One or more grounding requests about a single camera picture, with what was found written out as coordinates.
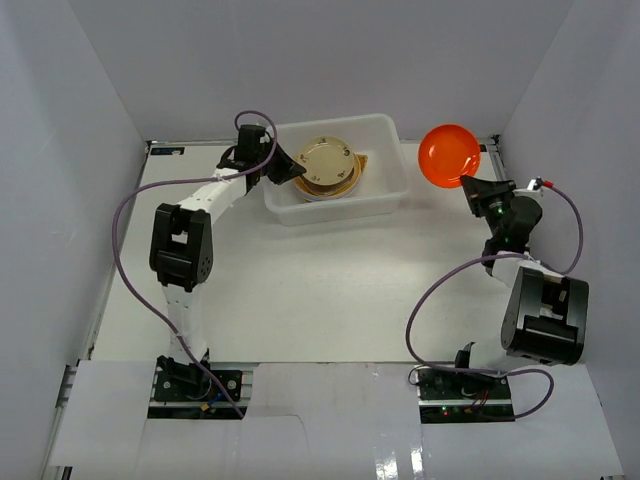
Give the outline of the yellow round plate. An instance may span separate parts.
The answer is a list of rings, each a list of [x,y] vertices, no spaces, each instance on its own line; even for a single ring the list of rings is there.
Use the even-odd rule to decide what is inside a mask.
[[[300,181],[294,182],[294,187],[298,195],[307,202],[319,202],[345,198],[354,193],[357,190],[358,186],[358,183],[352,183],[349,185],[343,185],[341,188],[334,192],[314,193],[304,183]]]

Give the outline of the orange round plate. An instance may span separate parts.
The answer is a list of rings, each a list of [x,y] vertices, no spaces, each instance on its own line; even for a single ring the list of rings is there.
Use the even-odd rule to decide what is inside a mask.
[[[473,133],[456,124],[430,130],[418,148],[418,166],[433,185],[453,189],[462,176],[474,176],[481,163],[481,149]]]

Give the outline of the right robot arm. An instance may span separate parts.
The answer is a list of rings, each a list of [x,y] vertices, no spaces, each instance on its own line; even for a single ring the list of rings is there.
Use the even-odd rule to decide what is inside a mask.
[[[529,365],[574,365],[584,350],[589,285],[570,276],[584,245],[584,226],[577,206],[552,182],[540,177],[519,189],[512,180],[460,178],[471,213],[486,221],[481,265],[511,289],[500,332],[495,340],[470,342],[456,354],[453,390],[472,399],[484,391],[483,368],[509,371]],[[570,266],[557,271],[535,259],[530,235],[543,216],[539,199],[545,190],[563,198],[578,227],[577,252]]]

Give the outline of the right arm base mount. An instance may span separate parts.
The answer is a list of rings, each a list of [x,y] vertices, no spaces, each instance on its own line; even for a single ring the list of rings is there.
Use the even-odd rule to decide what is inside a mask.
[[[416,388],[423,425],[515,420],[510,386],[504,378],[417,366],[409,372],[408,382]]]

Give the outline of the beige patterned plate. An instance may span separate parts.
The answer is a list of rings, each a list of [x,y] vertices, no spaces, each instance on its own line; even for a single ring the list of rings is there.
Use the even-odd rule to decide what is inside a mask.
[[[328,187],[346,180],[355,166],[355,151],[340,138],[319,136],[310,140],[294,160],[306,169],[302,178]]]

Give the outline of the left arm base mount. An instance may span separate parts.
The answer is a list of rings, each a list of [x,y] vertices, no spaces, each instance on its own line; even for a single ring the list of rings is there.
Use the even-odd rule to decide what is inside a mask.
[[[147,418],[240,420],[241,416],[218,385],[196,365],[160,356],[156,360]]]

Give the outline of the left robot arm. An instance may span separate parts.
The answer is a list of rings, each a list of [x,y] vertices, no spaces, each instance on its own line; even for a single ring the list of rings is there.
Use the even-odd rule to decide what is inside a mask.
[[[237,143],[222,154],[211,179],[180,202],[157,207],[149,263],[176,330],[169,357],[190,364],[176,382],[188,398],[202,398],[211,387],[211,374],[195,363],[208,353],[200,303],[214,266],[213,225],[262,178],[281,185],[305,172],[265,127],[242,125]]]

